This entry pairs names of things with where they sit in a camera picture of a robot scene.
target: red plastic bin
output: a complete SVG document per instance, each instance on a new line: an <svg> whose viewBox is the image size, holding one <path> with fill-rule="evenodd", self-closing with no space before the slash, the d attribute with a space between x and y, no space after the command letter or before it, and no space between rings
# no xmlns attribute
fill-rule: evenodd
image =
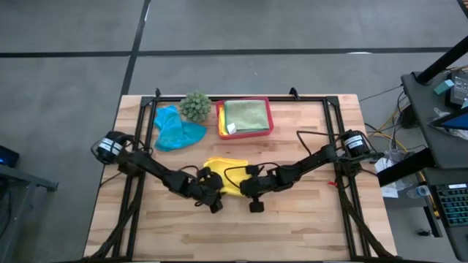
<svg viewBox="0 0 468 263"><path fill-rule="evenodd" d="M242 139L242 138L248 138L248 137L266 136L266 135L269 135L273 131L273 128L274 128L273 118L271 117L270 102L268 101L268 97L249 97L249 98L244 98L244 99L232 99L232 100L263 100L265 101L266 114L268 116L268 125L270 126L270 129L265 130L265 131L259 131L259 132L253 131L253 132L247 132L247 133L242 133L242 134L222 135L218 128L218 135L221 137L221 139L234 140L234 139ZM222 100L222 101L216 102L216 119L218 120L218 122L219 122L219 107L221 105L224 105L224 102L226 101Z"/></svg>

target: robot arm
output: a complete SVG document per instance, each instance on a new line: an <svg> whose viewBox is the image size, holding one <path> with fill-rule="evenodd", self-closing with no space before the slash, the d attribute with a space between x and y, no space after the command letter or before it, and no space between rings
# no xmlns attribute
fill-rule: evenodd
<svg viewBox="0 0 468 263"><path fill-rule="evenodd" d="M133 151L128 152L123 145L130 142ZM183 198L193 198L199 203L208 205L212 213L222 209L221 194L223 187L221 177L209 168L197 172L197 176L182 170L173 171L151 158L151 154L138 150L133 136L119 131L110 131L103 138L93 154L103 164L118 164L118 170L131 175L135 172L147 172L160 179L169 191Z"/></svg>
<svg viewBox="0 0 468 263"><path fill-rule="evenodd" d="M252 177L240 184L241 193L246 197L259 197L269 191L283 191L293 187L302 175L324 164L338 159L332 145L323 146L319 151L292 165L281 165L267 171L266 176L259 177L258 165L246 167L246 173Z"/></svg>

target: green cloth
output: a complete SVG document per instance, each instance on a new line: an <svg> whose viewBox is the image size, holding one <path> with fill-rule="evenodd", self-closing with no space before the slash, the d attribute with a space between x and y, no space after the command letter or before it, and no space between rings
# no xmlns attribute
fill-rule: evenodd
<svg viewBox="0 0 468 263"><path fill-rule="evenodd" d="M237 132L270 129L264 100L228 100L224 111L226 126L234 123Z"/></svg>

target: concrete floor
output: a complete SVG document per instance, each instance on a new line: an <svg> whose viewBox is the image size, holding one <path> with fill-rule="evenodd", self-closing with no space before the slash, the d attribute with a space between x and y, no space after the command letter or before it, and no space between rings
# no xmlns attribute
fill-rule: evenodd
<svg viewBox="0 0 468 263"><path fill-rule="evenodd" d="M131 50L143 0L0 0L0 53ZM449 47L468 34L455 0L153 0L141 50ZM353 93L397 86L441 53L139 58L129 94ZM18 262L79 259L102 172L89 147L111 129L128 58L0 58L0 145L20 168L60 182L38 191ZM468 64L463 57L457 64ZM401 89L364 101L380 126ZM407 147L424 143L401 130ZM385 141L376 143L384 149ZM422 208L389 209L400 256L458 262L446 238L418 237Z"/></svg>

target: keyboard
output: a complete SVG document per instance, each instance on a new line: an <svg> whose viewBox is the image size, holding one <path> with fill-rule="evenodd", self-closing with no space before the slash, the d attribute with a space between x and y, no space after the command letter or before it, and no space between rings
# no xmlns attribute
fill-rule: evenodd
<svg viewBox="0 0 468 263"><path fill-rule="evenodd" d="M465 183L436 186L448 226L468 226L468 188Z"/></svg>

